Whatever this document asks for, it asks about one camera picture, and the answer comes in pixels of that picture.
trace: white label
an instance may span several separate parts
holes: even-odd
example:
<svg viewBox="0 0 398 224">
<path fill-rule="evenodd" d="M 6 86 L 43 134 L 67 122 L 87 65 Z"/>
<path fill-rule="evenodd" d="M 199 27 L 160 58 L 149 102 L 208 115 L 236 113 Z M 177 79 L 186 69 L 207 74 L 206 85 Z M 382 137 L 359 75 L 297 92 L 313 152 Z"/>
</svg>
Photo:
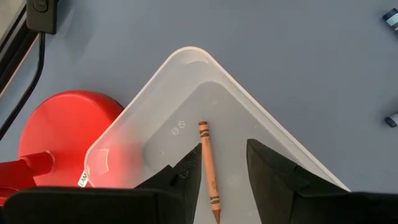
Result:
<svg viewBox="0 0 398 224">
<path fill-rule="evenodd" d="M 77 185 L 79 185 L 79 187 L 86 187 L 87 182 L 88 182 L 87 174 L 86 171 L 83 170 L 83 173 L 81 174 L 80 179 L 77 182 Z"/>
</svg>

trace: table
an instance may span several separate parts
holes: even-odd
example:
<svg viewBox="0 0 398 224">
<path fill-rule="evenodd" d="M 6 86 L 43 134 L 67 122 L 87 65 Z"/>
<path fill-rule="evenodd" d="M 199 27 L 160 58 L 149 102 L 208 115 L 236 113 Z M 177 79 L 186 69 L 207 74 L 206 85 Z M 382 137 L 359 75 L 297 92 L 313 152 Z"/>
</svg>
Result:
<svg viewBox="0 0 398 224">
<path fill-rule="evenodd" d="M 398 192 L 398 38 L 381 16 L 393 0 L 61 1 L 42 78 L 0 142 L 16 158 L 33 110 L 63 90 L 126 106 L 164 60 L 208 51 L 351 190 Z M 0 99 L 0 122 L 35 72 L 37 46 Z"/>
</svg>

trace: crayon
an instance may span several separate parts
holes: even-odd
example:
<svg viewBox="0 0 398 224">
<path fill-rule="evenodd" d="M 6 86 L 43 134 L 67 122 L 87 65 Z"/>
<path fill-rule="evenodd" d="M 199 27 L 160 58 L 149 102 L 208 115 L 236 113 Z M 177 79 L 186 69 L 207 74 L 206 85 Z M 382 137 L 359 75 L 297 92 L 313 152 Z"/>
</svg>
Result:
<svg viewBox="0 0 398 224">
<path fill-rule="evenodd" d="M 199 122 L 199 134 L 202 146 L 202 158 L 205 164 L 207 189 L 210 197 L 211 210 L 216 218 L 217 224 L 220 224 L 221 219 L 221 204 L 220 196 L 218 194 L 218 187 L 216 181 L 216 171 L 214 167 L 213 154 L 211 151 L 209 125 L 206 121 Z"/>
</svg>

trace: crayon tip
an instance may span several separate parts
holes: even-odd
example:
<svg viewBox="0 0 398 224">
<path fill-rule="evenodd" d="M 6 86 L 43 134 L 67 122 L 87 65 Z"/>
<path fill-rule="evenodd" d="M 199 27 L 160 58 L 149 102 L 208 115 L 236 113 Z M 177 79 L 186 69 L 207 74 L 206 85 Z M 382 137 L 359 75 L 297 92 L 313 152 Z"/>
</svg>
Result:
<svg viewBox="0 0 398 224">
<path fill-rule="evenodd" d="M 220 224 L 221 221 L 221 209 L 213 210 L 214 217 L 216 218 L 217 224 Z"/>
</svg>

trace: red base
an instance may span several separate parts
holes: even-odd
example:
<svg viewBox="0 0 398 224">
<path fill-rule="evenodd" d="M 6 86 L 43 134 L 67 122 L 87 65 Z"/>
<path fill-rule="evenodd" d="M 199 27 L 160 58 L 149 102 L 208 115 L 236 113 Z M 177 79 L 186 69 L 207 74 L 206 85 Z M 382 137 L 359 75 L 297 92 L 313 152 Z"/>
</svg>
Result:
<svg viewBox="0 0 398 224">
<path fill-rule="evenodd" d="M 111 98 L 88 91 L 66 91 L 44 101 L 29 118 L 19 144 L 19 159 L 37 175 L 36 185 L 77 187 L 87 149 L 122 110 Z"/>
</svg>

